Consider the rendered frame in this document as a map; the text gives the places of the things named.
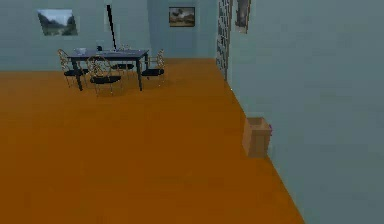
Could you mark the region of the brown cardboard bin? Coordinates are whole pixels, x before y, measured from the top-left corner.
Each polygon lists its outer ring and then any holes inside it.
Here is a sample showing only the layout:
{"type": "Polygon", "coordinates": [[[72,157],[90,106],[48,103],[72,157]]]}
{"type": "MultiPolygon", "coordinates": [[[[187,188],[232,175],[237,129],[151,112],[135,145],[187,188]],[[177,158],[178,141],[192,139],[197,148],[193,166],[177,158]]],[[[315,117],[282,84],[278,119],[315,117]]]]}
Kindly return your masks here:
{"type": "Polygon", "coordinates": [[[264,158],[272,135],[270,124],[263,117],[246,118],[242,146],[248,157],[264,158]]]}

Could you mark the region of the grey lattice shelf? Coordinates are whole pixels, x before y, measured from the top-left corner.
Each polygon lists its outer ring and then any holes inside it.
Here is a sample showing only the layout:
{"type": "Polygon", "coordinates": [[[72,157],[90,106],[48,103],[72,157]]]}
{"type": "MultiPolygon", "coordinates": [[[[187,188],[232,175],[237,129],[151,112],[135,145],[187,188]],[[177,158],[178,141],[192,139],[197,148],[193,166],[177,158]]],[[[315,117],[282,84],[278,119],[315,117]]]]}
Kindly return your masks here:
{"type": "Polygon", "coordinates": [[[218,32],[216,38],[216,65],[227,79],[232,0],[218,0],[218,32]]]}

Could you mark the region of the dark framed landscape picture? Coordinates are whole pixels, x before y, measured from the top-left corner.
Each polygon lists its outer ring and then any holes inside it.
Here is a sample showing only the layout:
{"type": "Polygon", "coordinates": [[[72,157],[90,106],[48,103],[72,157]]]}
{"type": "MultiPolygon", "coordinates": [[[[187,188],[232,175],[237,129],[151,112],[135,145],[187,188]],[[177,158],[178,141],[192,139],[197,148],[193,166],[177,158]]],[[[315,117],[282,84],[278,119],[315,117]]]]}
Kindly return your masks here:
{"type": "Polygon", "coordinates": [[[170,7],[169,25],[171,27],[194,27],[195,8],[194,7],[170,7]]]}

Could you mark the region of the dark blue dining table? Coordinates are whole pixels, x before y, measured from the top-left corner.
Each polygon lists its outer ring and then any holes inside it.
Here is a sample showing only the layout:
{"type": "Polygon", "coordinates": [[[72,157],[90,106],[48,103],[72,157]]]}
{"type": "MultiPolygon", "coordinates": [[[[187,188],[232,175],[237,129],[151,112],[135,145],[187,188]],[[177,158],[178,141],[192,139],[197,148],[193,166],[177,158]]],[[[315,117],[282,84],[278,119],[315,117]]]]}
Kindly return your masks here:
{"type": "Polygon", "coordinates": [[[80,70],[78,66],[79,62],[87,62],[91,58],[101,58],[103,60],[108,60],[109,62],[134,62],[138,75],[139,90],[142,90],[142,72],[140,68],[141,60],[145,59],[145,67],[149,67],[149,63],[147,62],[147,60],[149,59],[148,50],[86,50],[84,54],[79,54],[78,52],[71,53],[67,56],[67,58],[69,59],[74,70],[74,75],[76,77],[77,85],[80,91],[83,90],[83,86],[82,81],[80,79],[80,70]]]}

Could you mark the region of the grey framed portrait picture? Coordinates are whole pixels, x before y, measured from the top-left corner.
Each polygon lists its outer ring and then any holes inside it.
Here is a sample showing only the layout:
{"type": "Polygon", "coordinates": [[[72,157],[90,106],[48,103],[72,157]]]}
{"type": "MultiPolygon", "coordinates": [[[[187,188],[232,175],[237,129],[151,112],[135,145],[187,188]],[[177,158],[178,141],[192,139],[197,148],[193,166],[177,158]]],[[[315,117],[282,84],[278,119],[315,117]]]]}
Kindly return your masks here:
{"type": "Polygon", "coordinates": [[[240,33],[248,32],[251,0],[237,0],[235,26],[240,33]]]}

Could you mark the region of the framed mountain landscape picture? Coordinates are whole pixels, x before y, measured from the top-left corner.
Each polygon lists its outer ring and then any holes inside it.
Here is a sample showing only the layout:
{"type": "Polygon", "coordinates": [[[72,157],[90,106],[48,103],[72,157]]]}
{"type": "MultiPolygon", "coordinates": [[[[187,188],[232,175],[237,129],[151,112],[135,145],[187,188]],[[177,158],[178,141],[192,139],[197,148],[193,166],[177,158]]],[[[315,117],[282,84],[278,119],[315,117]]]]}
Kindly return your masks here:
{"type": "Polygon", "coordinates": [[[77,26],[71,9],[37,9],[45,36],[77,36],[77,26]]]}

